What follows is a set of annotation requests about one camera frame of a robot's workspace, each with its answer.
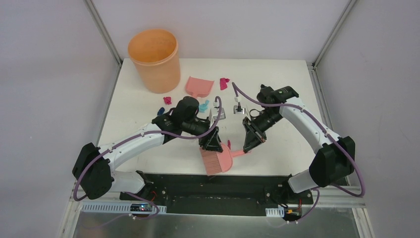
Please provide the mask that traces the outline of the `pink hand brush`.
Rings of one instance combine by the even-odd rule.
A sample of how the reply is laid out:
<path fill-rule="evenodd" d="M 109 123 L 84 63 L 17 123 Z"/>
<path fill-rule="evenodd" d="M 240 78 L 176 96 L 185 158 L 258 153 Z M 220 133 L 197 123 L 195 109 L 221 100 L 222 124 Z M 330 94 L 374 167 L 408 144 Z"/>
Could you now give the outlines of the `pink hand brush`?
<path fill-rule="evenodd" d="M 201 157 L 208 176 L 225 173 L 233 166 L 235 157 L 243 156 L 246 153 L 243 150 L 231 151 L 226 144 L 221 144 L 223 151 L 206 151 L 200 149 Z"/>

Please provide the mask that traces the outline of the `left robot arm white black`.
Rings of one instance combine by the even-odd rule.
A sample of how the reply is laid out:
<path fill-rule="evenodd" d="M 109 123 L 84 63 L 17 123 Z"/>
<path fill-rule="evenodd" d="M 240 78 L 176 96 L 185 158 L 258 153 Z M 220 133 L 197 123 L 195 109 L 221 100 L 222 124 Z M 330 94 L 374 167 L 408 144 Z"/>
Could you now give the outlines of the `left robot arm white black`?
<path fill-rule="evenodd" d="M 76 178 L 73 198 L 81 201 L 102 197 L 109 191 L 132 193 L 138 200 L 150 197 L 151 187 L 145 183 L 139 172 L 121 172 L 117 168 L 133 157 L 180 138 L 195 140 L 204 152 L 223 151 L 218 136 L 218 121 L 223 111 L 219 96 L 214 99 L 216 116 L 206 119 L 197 116 L 199 102 L 191 96 L 185 96 L 176 107 L 156 116 L 137 132 L 116 142 L 95 146 L 84 145 L 72 169 Z"/>

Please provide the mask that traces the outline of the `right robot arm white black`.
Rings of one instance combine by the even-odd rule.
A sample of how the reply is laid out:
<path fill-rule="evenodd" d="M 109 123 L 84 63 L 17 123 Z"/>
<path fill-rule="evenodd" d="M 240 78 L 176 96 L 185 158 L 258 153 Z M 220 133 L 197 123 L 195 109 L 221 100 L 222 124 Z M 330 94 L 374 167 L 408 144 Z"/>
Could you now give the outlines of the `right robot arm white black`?
<path fill-rule="evenodd" d="M 265 132 L 281 119 L 286 119 L 309 143 L 315 154 L 308 169 L 287 180 L 281 190 L 285 202 L 294 203 L 301 197 L 301 192 L 331 185 L 354 172 L 354 140 L 349 136 L 340 136 L 318 121 L 292 87 L 274 90 L 261 85 L 254 102 L 263 110 L 256 117 L 243 119 L 246 131 L 244 152 L 250 152 L 264 143 L 267 139 Z"/>

